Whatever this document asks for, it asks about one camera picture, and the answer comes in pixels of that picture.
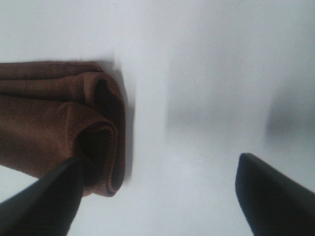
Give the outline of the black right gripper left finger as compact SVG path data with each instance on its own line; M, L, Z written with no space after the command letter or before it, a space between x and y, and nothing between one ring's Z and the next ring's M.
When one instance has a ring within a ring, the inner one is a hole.
M65 236L83 195L83 167L72 157L0 205L2 236Z

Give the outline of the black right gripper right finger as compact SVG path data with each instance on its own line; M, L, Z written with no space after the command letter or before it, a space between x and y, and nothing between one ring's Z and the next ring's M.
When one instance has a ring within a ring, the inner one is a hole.
M313 236L315 194L251 153L239 157L235 190L255 236Z

